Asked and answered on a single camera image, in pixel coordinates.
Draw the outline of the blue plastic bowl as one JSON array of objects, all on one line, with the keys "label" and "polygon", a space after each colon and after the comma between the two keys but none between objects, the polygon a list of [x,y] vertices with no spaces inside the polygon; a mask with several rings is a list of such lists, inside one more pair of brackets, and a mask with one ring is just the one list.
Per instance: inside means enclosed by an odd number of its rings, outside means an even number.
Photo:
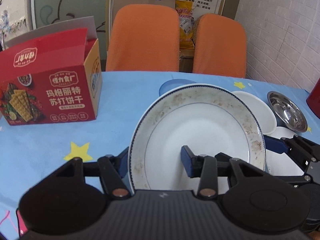
[{"label": "blue plastic bowl", "polygon": [[189,87],[191,85],[196,84],[195,81],[187,80],[187,79],[172,79],[163,83],[159,88],[159,97],[162,97],[164,94],[177,90],[180,88]]}]

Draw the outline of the red cracker box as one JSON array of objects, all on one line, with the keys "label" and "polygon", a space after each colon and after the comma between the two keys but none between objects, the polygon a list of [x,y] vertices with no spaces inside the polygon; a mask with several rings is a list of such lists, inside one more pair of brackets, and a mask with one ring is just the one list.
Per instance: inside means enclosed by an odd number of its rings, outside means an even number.
[{"label": "red cracker box", "polygon": [[11,126],[94,120],[102,83],[92,16],[35,29],[1,52],[1,114]]}]

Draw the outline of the red thermos jug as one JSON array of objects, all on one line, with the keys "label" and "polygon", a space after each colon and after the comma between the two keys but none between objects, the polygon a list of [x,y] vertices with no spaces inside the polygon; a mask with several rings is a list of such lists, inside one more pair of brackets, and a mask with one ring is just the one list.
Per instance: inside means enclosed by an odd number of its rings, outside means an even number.
[{"label": "red thermos jug", "polygon": [[317,118],[320,118],[320,79],[306,99],[306,103]]}]

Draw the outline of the blue-rimmed white plate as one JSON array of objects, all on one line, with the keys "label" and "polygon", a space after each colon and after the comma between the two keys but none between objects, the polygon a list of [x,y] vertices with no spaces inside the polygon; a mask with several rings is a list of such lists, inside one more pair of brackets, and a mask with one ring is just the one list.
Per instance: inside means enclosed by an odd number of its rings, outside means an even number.
[{"label": "blue-rimmed white plate", "polygon": [[264,170],[263,133],[247,105],[233,93],[193,83],[160,96],[142,115],[129,147],[131,189],[196,190],[181,161],[181,148],[195,155],[224,153]]}]

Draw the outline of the frosted glass door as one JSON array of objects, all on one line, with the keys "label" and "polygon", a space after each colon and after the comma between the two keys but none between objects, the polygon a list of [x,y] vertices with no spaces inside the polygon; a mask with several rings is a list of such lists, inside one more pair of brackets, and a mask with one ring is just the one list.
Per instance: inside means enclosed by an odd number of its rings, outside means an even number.
[{"label": "frosted glass door", "polygon": [[28,0],[28,20],[31,29],[43,27],[60,21],[93,16],[99,38],[102,70],[106,68],[107,0]]}]

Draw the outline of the orange chair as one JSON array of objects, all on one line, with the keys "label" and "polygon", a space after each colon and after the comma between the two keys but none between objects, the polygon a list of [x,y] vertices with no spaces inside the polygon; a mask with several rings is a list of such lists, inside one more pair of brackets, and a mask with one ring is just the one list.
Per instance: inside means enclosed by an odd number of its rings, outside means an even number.
[{"label": "orange chair", "polygon": [[246,33],[233,19],[205,14],[197,20],[193,73],[244,78]]},{"label": "orange chair", "polygon": [[178,72],[179,16],[163,5],[130,4],[114,19],[106,71]]}]

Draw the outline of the floral white oval plate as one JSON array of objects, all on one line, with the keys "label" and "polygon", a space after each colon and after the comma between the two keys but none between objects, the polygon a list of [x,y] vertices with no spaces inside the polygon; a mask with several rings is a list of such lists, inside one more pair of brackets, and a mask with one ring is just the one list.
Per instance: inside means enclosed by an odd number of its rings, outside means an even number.
[{"label": "floral white oval plate", "polygon": [[269,135],[276,130],[276,117],[266,103],[248,92],[234,91],[233,94],[243,101],[251,110],[256,117],[263,134]]}]

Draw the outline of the left orange chair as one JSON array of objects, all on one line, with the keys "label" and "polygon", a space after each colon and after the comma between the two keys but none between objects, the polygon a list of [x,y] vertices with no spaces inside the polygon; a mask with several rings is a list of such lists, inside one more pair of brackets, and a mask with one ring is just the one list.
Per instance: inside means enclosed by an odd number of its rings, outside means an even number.
[{"label": "left orange chair", "polygon": [[178,72],[179,16],[163,5],[130,4],[114,19],[106,71]]}]

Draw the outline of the blue cartoon pig tablecloth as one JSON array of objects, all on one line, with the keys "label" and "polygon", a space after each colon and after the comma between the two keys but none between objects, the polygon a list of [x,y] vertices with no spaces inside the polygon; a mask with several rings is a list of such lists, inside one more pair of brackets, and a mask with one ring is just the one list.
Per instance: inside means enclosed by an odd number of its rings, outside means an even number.
[{"label": "blue cartoon pig tablecloth", "polygon": [[1,120],[1,233],[18,238],[16,209],[30,187],[65,162],[72,148],[93,159],[118,155],[126,148],[145,110],[158,98],[163,83],[186,79],[229,91],[243,90],[261,100],[270,91],[290,98],[305,115],[305,138],[319,142],[319,118],[306,104],[308,92],[261,81],[178,72],[104,72],[97,119],[47,125],[10,126]]}]

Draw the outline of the yellow snack bag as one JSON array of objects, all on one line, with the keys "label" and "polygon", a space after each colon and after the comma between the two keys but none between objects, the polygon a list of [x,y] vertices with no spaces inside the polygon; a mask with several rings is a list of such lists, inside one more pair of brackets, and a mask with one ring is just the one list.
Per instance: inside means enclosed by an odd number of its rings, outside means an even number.
[{"label": "yellow snack bag", "polygon": [[193,12],[195,5],[191,1],[176,0],[175,10],[180,20],[180,49],[194,49]]}]

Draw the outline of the right orange chair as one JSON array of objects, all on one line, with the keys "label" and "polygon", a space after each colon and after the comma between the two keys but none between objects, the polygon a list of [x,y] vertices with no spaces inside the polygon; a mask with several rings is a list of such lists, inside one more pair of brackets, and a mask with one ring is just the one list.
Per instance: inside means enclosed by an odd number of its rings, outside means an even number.
[{"label": "right orange chair", "polygon": [[246,33],[233,19],[205,14],[197,20],[193,73],[244,78]]}]

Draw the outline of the stainless steel bowl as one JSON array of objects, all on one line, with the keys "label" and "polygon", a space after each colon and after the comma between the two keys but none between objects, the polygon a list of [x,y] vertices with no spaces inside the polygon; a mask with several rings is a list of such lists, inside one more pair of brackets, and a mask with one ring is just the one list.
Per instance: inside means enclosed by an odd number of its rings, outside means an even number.
[{"label": "stainless steel bowl", "polygon": [[299,133],[307,131],[306,117],[292,100],[276,91],[268,92],[267,99],[272,111],[287,128]]}]

